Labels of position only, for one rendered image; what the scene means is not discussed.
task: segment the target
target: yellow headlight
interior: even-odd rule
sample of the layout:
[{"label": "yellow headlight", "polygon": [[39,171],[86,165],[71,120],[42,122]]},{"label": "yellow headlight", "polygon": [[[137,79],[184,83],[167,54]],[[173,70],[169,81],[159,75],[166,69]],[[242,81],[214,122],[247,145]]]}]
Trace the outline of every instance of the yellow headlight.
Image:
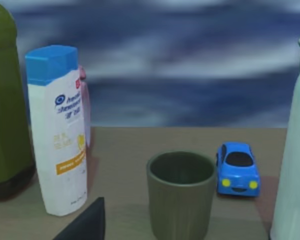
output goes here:
[{"label": "yellow headlight", "polygon": [[230,187],[230,185],[231,185],[231,182],[230,182],[230,180],[229,179],[227,179],[227,178],[225,178],[225,179],[222,179],[222,186],[224,186],[224,187]]},{"label": "yellow headlight", "polygon": [[251,182],[249,183],[249,187],[250,187],[251,189],[256,189],[256,188],[258,187],[258,183],[257,183],[256,181],[251,181]]}]

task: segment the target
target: orange label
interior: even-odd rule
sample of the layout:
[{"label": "orange label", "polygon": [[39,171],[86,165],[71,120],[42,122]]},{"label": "orange label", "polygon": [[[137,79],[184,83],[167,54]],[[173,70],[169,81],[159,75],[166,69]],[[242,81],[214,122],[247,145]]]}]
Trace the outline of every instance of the orange label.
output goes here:
[{"label": "orange label", "polygon": [[86,149],[82,150],[77,156],[71,158],[70,160],[64,161],[56,165],[56,174],[64,174],[75,167],[79,166],[86,156]]}]

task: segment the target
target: lemon graphic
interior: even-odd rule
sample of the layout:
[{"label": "lemon graphic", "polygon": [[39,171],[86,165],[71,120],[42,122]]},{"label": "lemon graphic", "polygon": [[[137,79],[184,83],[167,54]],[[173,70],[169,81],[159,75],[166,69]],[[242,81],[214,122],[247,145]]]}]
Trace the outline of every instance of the lemon graphic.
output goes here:
[{"label": "lemon graphic", "polygon": [[79,149],[83,150],[85,147],[85,135],[83,135],[83,134],[78,135],[77,141],[78,141]]}]

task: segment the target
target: blue cap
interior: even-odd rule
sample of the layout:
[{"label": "blue cap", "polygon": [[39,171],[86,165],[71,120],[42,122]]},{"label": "blue cap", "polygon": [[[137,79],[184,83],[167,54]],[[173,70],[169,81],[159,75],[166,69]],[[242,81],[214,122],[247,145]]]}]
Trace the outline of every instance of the blue cap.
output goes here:
[{"label": "blue cap", "polygon": [[25,55],[28,84],[46,86],[78,69],[78,50],[72,46],[51,45]]}]

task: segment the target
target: brown table surface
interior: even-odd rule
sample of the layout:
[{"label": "brown table surface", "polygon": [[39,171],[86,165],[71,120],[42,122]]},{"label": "brown table surface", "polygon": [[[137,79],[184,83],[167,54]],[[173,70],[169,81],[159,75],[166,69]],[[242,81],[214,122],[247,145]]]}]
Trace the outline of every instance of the brown table surface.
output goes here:
[{"label": "brown table surface", "polygon": [[212,157],[224,141],[251,145],[261,176],[256,199],[213,200],[205,240],[266,240],[284,149],[283,128],[93,128],[88,151],[89,198],[64,217],[45,211],[38,179],[0,202],[0,240],[51,240],[97,197],[105,197],[106,240],[154,240],[148,216],[147,160],[166,150],[195,150]]}]

